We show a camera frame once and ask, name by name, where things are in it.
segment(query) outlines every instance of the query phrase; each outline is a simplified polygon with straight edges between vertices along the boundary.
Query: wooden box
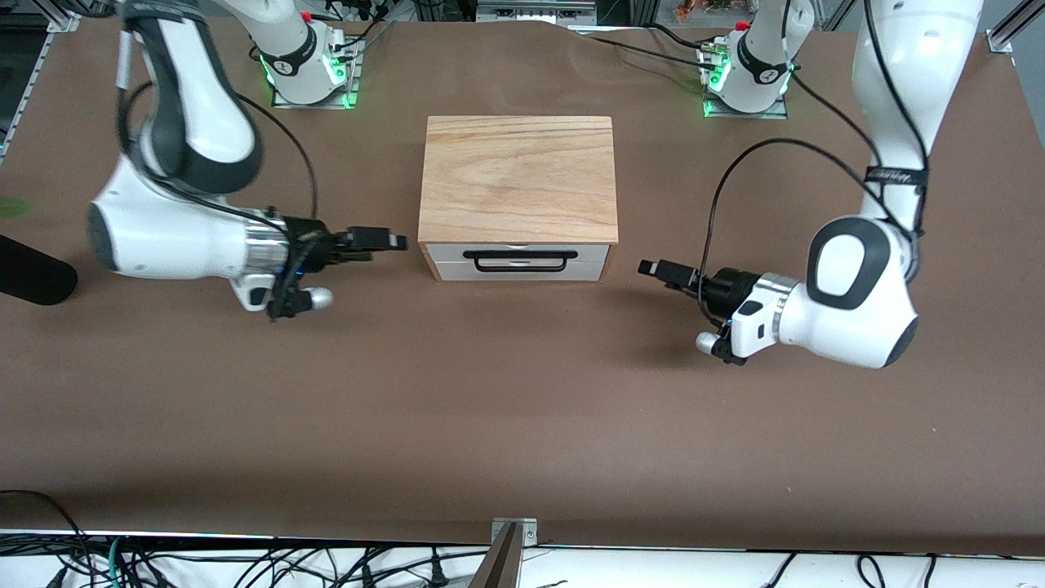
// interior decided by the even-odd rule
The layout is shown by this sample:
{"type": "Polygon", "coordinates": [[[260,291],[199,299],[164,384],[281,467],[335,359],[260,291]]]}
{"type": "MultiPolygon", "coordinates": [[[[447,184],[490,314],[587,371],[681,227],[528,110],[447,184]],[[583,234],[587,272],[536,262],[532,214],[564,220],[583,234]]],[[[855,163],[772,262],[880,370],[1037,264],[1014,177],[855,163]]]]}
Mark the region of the wooden box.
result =
{"type": "Polygon", "coordinates": [[[617,244],[606,116],[432,116],[417,241],[439,280],[601,279],[617,244]]]}

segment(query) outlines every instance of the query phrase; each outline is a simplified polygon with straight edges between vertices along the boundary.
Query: wood grain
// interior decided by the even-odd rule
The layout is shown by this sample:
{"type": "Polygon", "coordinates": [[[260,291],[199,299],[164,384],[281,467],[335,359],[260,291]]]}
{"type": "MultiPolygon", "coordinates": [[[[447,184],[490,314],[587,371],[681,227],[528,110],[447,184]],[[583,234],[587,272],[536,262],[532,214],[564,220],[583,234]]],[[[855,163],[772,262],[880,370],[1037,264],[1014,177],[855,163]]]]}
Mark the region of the wood grain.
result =
{"type": "Polygon", "coordinates": [[[608,116],[431,116],[418,240],[617,242],[608,116]]]}

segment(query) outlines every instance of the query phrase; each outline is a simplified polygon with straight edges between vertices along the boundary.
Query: drawer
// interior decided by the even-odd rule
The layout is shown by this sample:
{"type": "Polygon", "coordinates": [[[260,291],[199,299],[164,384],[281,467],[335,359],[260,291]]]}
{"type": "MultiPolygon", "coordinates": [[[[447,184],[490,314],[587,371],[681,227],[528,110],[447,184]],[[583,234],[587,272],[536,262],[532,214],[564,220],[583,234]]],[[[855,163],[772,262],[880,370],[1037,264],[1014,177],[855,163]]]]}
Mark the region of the drawer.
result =
{"type": "Polygon", "coordinates": [[[467,261],[471,264],[469,257],[465,257],[465,252],[469,251],[518,251],[519,259],[526,258],[529,251],[564,251],[577,253],[570,262],[598,262],[606,260],[606,253],[609,244],[588,243],[588,242],[541,242],[534,244],[509,244],[505,242],[491,243],[464,243],[464,244],[424,244],[424,250],[428,256],[437,263],[439,261],[467,261]]]}
{"type": "Polygon", "coordinates": [[[474,260],[435,261],[436,272],[444,281],[598,281],[602,275],[603,261],[577,261],[565,259],[481,259],[487,271],[475,268],[474,260]]]}

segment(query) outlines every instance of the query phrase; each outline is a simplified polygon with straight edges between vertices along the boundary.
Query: drawer handle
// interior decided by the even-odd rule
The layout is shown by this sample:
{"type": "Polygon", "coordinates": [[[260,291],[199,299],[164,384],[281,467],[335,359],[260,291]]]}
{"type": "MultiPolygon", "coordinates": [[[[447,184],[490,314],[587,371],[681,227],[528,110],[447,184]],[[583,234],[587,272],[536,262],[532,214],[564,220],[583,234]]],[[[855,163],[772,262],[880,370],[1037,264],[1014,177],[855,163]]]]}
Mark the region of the drawer handle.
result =
{"type": "Polygon", "coordinates": [[[475,264],[475,269],[492,272],[544,272],[556,273],[566,268],[566,261],[577,258],[576,251],[465,251],[462,253],[465,259],[471,259],[475,264]],[[559,259],[558,265],[484,265],[483,259],[559,259]]]}

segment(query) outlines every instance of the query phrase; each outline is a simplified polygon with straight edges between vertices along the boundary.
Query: white robotic arm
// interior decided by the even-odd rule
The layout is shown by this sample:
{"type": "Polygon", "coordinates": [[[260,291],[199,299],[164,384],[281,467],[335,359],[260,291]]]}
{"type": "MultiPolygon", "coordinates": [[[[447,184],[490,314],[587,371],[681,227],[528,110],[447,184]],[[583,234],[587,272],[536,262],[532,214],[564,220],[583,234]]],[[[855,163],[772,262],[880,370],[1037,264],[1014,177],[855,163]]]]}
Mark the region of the white robotic arm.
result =
{"type": "Polygon", "coordinates": [[[919,264],[925,163],[965,67],[982,0],[865,1],[872,2],[893,89],[918,128],[910,130],[893,98],[865,20],[853,85],[882,157],[872,162],[866,181],[872,190],[881,188],[888,213],[868,194],[859,214],[828,222],[813,238],[804,282],[733,268],[704,277],[665,260],[640,266],[702,300],[723,320],[718,333],[697,337],[697,348],[727,363],[743,364],[781,343],[843,363],[884,368],[899,359],[918,329],[907,283],[919,264]]]}
{"type": "Polygon", "coordinates": [[[407,248],[388,229],[331,233],[316,218],[229,206],[226,194],[257,177],[261,144],[195,1],[134,0],[118,11],[142,47],[156,99],[132,138],[135,95],[121,92],[122,155],[88,214],[92,244],[109,268],[155,279],[225,277],[245,309],[275,320],[330,305],[329,290],[298,288],[302,274],[407,248]]]}

